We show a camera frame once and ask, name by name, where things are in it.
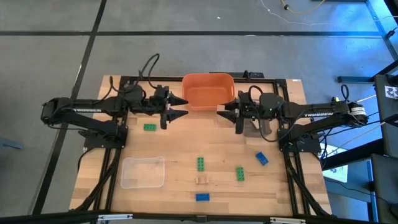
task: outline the concrete floor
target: concrete floor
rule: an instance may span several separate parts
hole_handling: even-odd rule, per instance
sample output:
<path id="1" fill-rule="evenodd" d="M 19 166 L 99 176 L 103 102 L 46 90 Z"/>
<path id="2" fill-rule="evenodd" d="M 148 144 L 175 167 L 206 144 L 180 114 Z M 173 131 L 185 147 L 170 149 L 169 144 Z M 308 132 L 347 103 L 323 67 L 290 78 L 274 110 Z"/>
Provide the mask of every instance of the concrete floor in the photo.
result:
<path id="1" fill-rule="evenodd" d="M 333 24 L 288 24 L 269 14 L 261 0 L 113 0 L 106 5 L 99 30 L 377 31 L 364 3 L 327 2 L 303 16 L 283 10 L 279 1 L 263 3 L 289 22 Z M 317 4 L 309 0 L 288 3 L 298 11 Z M 372 4 L 385 10 L 382 0 L 372 0 Z M 0 0 L 0 30 L 91 30 L 99 5 L 96 0 Z M 0 150 L 0 217 L 30 212 L 56 135 L 39 119 L 41 104 L 70 95 L 87 41 L 87 37 L 0 37 L 0 136 L 26 146 L 23 150 Z M 309 103 L 341 97 L 337 76 L 374 75 L 393 61 L 378 37 L 97 37 L 78 97 L 96 98 L 103 75 L 137 75 L 137 69 L 156 52 L 160 60 L 153 75 L 250 70 L 264 72 L 269 78 L 299 78 Z M 371 85 L 349 88 L 351 100 L 374 94 Z M 369 114 L 377 111 L 376 99 L 364 105 Z M 348 131 L 328 138 L 328 142 L 339 146 L 370 128 Z M 346 148 L 380 136 L 376 130 Z M 67 133 L 45 213 L 67 211 L 82 145 L 82 137 Z M 333 194 L 330 201 L 339 217 L 366 218 L 335 206 L 346 202 L 348 207 L 366 209 L 364 202 Z"/>

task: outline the wooden block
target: wooden block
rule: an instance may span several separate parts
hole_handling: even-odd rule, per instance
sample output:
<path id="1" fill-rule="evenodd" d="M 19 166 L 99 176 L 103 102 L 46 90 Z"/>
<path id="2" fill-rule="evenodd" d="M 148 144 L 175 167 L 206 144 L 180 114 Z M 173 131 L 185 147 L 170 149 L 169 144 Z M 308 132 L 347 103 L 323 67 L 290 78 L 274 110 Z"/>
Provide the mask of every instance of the wooden block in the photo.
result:
<path id="1" fill-rule="evenodd" d="M 208 184 L 209 178 L 207 177 L 207 175 L 202 175 L 197 177 L 195 181 L 197 184 Z"/>

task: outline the blue lego brick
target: blue lego brick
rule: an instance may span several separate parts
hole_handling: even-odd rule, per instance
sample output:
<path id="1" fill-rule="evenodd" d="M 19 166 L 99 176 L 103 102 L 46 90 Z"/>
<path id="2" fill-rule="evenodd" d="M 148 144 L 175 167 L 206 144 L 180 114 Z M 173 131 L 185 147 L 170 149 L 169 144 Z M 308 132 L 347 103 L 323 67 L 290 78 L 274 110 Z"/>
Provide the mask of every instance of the blue lego brick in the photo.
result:
<path id="1" fill-rule="evenodd" d="M 261 162 L 261 164 L 263 166 L 268 163 L 268 159 L 266 158 L 266 156 L 262 152 L 257 153 L 256 157 Z"/>
<path id="2" fill-rule="evenodd" d="M 210 200 L 209 194 L 197 194 L 197 202 L 204 202 L 209 200 Z"/>

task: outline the wooden tabletop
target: wooden tabletop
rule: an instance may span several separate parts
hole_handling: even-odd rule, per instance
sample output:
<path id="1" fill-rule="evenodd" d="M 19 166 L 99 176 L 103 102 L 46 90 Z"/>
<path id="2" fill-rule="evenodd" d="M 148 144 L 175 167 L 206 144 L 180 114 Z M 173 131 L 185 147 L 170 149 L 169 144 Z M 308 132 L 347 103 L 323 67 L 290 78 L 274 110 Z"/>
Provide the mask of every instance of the wooden tabletop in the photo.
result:
<path id="1" fill-rule="evenodd" d="M 113 76 L 114 83 L 120 77 Z M 175 96 L 182 97 L 181 82 L 154 82 L 169 86 Z M 154 93 L 147 82 L 140 85 L 150 96 Z M 247 91 L 250 83 L 235 83 L 238 90 Z M 273 92 L 271 84 L 257 84 L 263 92 Z M 104 76 L 99 98 L 109 89 L 109 76 Z M 305 104 L 302 82 L 287 80 L 289 98 Z M 253 92 L 253 99 L 259 93 Z M 174 106 L 186 109 L 186 106 Z M 105 114 L 95 114 L 95 119 L 107 120 Z M 301 119 L 299 123 L 309 122 Z M 144 131 L 144 124 L 157 124 L 158 130 Z M 283 155 L 276 142 L 261 138 L 247 138 L 235 134 L 234 125 L 218 116 L 215 111 L 190 111 L 167 126 L 159 128 L 159 115 L 129 114 L 129 133 L 126 147 L 122 150 L 111 211 L 129 213 L 170 213 L 207 215 L 292 215 L 289 189 Z M 275 139 L 277 121 L 271 121 Z M 269 163 L 262 166 L 255 155 L 263 152 Z M 81 161 L 80 171 L 73 191 L 70 208 L 79 206 L 98 182 L 104 149 L 89 152 Z M 301 153 L 305 183 L 318 203 L 330 212 L 320 163 L 310 153 Z M 165 182 L 159 188 L 123 189 L 121 170 L 123 160 L 162 156 L 165 160 Z M 205 171 L 197 171 L 197 157 L 204 157 Z M 244 168 L 245 180 L 238 182 L 236 167 Z M 208 184 L 197 184 L 196 178 L 206 175 Z M 104 188 L 101 208 L 104 207 L 107 186 Z M 196 193 L 210 193 L 209 202 L 196 202 Z M 296 186 L 299 211 L 303 212 L 301 196 Z"/>

